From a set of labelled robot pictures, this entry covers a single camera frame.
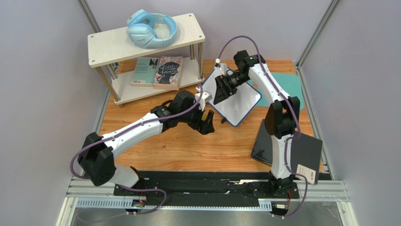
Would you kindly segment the small blue-framed whiteboard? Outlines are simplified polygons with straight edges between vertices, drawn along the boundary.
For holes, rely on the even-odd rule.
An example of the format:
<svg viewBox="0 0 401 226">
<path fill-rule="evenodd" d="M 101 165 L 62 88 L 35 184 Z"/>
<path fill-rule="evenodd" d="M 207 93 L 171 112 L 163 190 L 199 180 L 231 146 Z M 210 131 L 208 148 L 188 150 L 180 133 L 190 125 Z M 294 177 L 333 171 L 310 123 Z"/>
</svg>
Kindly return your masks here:
<svg viewBox="0 0 401 226">
<path fill-rule="evenodd" d="M 202 84 L 203 90 L 209 92 L 213 99 L 209 104 L 233 126 L 238 126 L 250 111 L 256 106 L 262 95 L 248 83 L 243 83 L 237 87 L 236 94 L 230 96 L 219 104 L 214 104 L 216 94 L 215 77 L 222 75 L 220 69 L 214 69 L 209 77 Z"/>
</svg>

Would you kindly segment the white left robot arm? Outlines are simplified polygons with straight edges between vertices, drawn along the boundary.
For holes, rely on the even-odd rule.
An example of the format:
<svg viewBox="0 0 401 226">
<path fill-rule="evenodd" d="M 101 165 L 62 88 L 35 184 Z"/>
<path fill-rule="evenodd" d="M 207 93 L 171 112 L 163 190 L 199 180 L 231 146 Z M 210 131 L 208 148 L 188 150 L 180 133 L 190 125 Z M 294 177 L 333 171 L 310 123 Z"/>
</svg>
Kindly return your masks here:
<svg viewBox="0 0 401 226">
<path fill-rule="evenodd" d="M 193 94 L 179 91 L 174 99 L 154 107 L 149 113 L 115 132 L 102 136 L 93 132 L 87 135 L 83 148 L 73 158 L 94 186 L 114 183 L 133 188 L 140 180 L 134 167 L 115 162 L 123 152 L 141 141 L 176 127 L 187 124 L 202 135 L 213 133 L 213 111 L 204 114 L 206 103 L 212 99 L 207 91 Z"/>
</svg>

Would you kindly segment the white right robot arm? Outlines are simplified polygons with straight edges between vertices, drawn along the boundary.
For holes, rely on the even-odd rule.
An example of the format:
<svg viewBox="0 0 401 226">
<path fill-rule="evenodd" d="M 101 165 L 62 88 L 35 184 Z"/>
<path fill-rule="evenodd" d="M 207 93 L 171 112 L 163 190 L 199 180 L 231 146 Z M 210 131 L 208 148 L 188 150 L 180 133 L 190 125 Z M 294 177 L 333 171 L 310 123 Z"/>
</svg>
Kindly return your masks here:
<svg viewBox="0 0 401 226">
<path fill-rule="evenodd" d="M 234 57 L 237 66 L 230 75 L 215 78 L 217 90 L 213 103 L 219 104 L 237 93 L 237 88 L 253 80 L 270 104 L 265 117 L 265 129 L 271 135 L 273 162 L 268 191 L 273 197 L 286 195 L 292 188 L 294 175 L 290 166 L 292 139 L 300 137 L 300 100 L 291 97 L 268 70 L 260 54 L 250 56 L 247 51 L 237 52 Z"/>
</svg>

